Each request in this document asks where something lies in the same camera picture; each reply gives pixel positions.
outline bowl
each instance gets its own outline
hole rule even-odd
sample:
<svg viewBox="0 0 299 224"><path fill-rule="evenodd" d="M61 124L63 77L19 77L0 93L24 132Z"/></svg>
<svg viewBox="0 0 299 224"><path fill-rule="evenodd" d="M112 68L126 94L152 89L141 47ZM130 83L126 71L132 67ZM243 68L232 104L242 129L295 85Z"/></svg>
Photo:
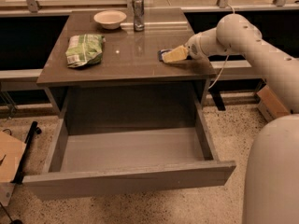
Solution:
<svg viewBox="0 0 299 224"><path fill-rule="evenodd" d="M102 25L103 28L113 30L121 26L127 15L121 11L108 10L94 15L94 20Z"/></svg>

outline desk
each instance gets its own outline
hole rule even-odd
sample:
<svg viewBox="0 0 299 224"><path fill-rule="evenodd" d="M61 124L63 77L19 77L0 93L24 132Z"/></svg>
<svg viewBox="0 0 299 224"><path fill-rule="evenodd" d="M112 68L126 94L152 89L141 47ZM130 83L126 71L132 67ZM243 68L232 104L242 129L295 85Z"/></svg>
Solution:
<svg viewBox="0 0 299 224"><path fill-rule="evenodd" d="M146 9L138 33L104 30L95 13L69 17L37 80L60 120L43 174L23 183L42 200L223 185L235 162L219 160L202 114L209 60L157 56L193 35L182 11ZM105 36L103 61L67 68L69 38L87 33Z"/></svg>

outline drawer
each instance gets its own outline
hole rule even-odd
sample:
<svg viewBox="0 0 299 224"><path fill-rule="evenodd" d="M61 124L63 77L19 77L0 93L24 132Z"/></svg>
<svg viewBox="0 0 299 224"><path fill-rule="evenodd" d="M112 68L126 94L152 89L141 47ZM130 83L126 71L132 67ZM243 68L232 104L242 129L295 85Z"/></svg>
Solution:
<svg viewBox="0 0 299 224"><path fill-rule="evenodd" d="M191 82L71 88L42 174L41 200L224 185Z"/></svg>

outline green bag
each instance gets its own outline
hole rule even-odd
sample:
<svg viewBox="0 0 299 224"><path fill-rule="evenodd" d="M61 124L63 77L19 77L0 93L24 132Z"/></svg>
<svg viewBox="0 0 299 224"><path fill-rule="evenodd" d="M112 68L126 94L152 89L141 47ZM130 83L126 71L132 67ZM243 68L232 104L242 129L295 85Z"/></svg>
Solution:
<svg viewBox="0 0 299 224"><path fill-rule="evenodd" d="M102 61L105 38L99 34L74 35L66 51L67 67L77 68Z"/></svg>

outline white bowl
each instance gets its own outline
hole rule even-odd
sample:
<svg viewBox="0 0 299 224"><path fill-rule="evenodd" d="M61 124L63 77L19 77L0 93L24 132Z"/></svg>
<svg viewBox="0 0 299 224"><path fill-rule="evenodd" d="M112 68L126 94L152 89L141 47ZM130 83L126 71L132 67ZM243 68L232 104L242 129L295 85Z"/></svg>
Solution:
<svg viewBox="0 0 299 224"><path fill-rule="evenodd" d="M109 10L102 11L94 15L94 20L102 25L105 29L117 29L127 18L127 15L121 11Z"/></svg>

